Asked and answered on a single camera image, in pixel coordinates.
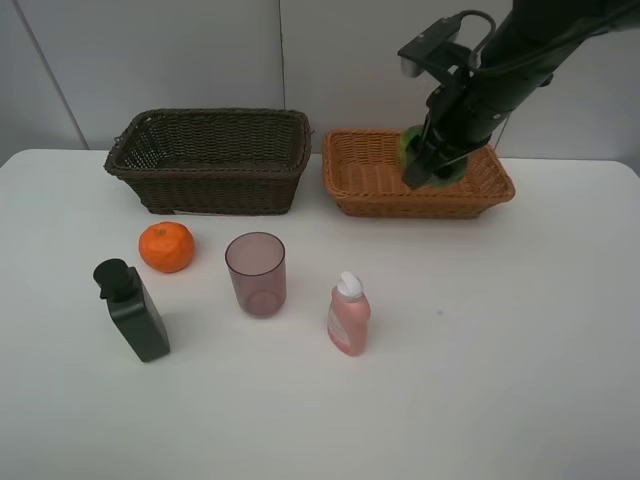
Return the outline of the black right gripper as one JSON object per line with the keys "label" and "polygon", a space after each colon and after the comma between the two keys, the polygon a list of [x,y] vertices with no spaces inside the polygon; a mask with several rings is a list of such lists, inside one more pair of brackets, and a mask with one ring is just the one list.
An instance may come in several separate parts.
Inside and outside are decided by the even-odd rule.
{"label": "black right gripper", "polygon": [[439,155],[468,155],[525,100],[523,74],[454,74],[427,99],[422,147],[404,148],[402,180],[411,190],[436,187]]}

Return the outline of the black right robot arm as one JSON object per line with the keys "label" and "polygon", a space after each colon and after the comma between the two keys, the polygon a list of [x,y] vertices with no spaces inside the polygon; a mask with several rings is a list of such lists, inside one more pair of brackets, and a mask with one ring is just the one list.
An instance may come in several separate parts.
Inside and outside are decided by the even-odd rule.
{"label": "black right robot arm", "polygon": [[582,43],[638,25],[636,1],[515,1],[502,22],[476,9],[437,20],[398,51],[404,75],[439,83],[404,148],[403,182],[459,181],[469,156]]}

